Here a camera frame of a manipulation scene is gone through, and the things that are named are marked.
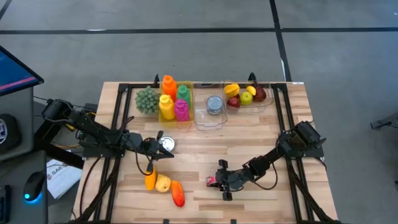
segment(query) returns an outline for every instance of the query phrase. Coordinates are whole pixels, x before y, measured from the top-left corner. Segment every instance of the clear plastic bin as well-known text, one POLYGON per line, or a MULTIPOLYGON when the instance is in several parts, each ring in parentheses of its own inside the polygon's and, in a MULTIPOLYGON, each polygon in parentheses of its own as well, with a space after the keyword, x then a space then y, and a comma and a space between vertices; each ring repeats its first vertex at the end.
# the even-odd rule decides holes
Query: clear plastic bin
POLYGON ((225 81, 223 83, 223 99, 227 113, 261 113, 263 112, 267 106, 274 103, 274 92, 272 91, 271 84, 269 82, 257 82, 260 87, 263 87, 264 91, 266 92, 267 98, 262 102, 252 101, 250 105, 242 105, 239 108, 235 108, 232 106, 228 106, 227 102, 229 98, 224 94, 224 88, 227 85, 237 83, 240 87, 239 95, 246 91, 247 86, 254 86, 254 81, 247 81, 247 82, 232 82, 232 81, 225 81))
POLYGON ((201 131, 221 129, 228 120, 223 100, 223 84, 221 82, 195 82, 193 88, 195 89, 193 97, 193 104, 195 105, 194 122, 197 129, 201 131), (223 106, 218 114, 209 114, 207 112, 207 100, 211 96, 218 96, 223 100, 223 106))
MULTIPOLYGON (((182 81, 182 82, 176 82, 177 87, 179 87, 180 85, 185 85, 187 86, 187 88, 189 89, 189 92, 191 94, 191 102, 193 102, 193 84, 190 81, 182 81)), ((159 83, 159 89, 160 89, 160 95, 164 94, 164 91, 162 89, 162 83, 159 83)), ((193 120, 194 120, 194 115, 193 115, 193 111, 194 111, 194 103, 191 103, 191 108, 189 109, 189 121, 177 121, 176 118, 174 119, 165 119, 163 117, 162 112, 159 109, 159 122, 162 124, 163 127, 165 128, 178 128, 179 130, 182 131, 189 131, 192 127, 193 124, 193 120)))

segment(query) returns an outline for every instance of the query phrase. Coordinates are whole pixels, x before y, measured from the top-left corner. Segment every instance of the yellow lemon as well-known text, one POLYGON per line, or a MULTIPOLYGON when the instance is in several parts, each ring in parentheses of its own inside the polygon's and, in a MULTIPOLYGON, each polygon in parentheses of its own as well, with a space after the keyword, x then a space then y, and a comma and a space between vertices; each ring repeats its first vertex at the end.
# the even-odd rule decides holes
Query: yellow lemon
POLYGON ((250 94, 252 94, 253 96, 256 95, 256 88, 254 88, 253 86, 248 86, 248 87, 246 87, 246 90, 247 90, 250 94))
POLYGON ((240 87, 237 83, 227 85, 224 88, 224 93, 228 98, 234 97, 239 94, 240 87))

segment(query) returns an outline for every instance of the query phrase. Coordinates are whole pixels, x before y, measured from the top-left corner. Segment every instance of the green apple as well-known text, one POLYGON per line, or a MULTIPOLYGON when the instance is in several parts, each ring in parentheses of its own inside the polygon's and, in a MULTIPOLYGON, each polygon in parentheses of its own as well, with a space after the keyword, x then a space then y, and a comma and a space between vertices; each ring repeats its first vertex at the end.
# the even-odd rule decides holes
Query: green apple
POLYGON ((251 104, 251 101, 253 100, 253 95, 249 93, 248 91, 245 91, 241 94, 240 98, 241 104, 242 105, 249 105, 251 104))

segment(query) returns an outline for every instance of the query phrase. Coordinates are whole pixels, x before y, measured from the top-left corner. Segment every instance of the metal can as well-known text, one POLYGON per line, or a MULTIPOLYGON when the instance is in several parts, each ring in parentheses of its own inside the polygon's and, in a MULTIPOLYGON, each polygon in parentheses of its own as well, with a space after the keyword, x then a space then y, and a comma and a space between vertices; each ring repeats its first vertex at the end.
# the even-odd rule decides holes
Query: metal can
POLYGON ((175 147, 174 139, 168 136, 163 136, 159 139, 159 143, 163 145, 167 151, 172 152, 175 147))
POLYGON ((223 107, 223 100, 219 96, 211 96, 207 99, 207 112, 212 115, 218 115, 223 107))

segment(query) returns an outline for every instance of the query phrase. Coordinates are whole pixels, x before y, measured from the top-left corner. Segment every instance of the plastic fruit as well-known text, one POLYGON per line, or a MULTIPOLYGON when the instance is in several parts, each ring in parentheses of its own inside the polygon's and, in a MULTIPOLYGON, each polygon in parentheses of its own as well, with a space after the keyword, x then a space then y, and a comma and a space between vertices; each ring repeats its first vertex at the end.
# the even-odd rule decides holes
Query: plastic fruit
POLYGON ((156 184, 156 170, 154 167, 154 171, 151 175, 145 176, 145 188, 147 190, 153 190, 156 184))
POLYGON ((227 102, 226 102, 226 104, 228 105, 228 106, 233 106, 233 107, 235 107, 235 108, 239 108, 239 107, 241 107, 241 103, 239 102, 239 98, 237 98, 237 97, 232 97, 232 98, 230 98, 227 102))
POLYGON ((165 175, 158 174, 157 175, 157 180, 156 180, 156 190, 159 192, 166 192, 169 190, 171 184, 171 180, 169 177, 166 177, 165 175))
POLYGON ((159 112, 160 93, 155 92, 150 86, 139 91, 136 97, 137 109, 144 114, 154 114, 159 112))
POLYGON ((252 94, 253 96, 256 95, 256 88, 254 88, 253 86, 248 86, 246 87, 246 90, 252 94))
POLYGON ((171 188, 172 188, 172 197, 175 205, 178 207, 184 206, 185 204, 184 191, 182 189, 180 182, 173 180, 171 183, 171 188))
POLYGON ((224 93, 228 98, 234 97, 239 94, 240 87, 237 83, 227 85, 224 88, 224 93))
POLYGON ((254 101, 262 102, 267 98, 267 94, 261 87, 256 87, 256 95, 254 96, 254 101))
POLYGON ((248 91, 245 91, 241 94, 240 100, 242 105, 249 105, 253 100, 253 96, 248 91))

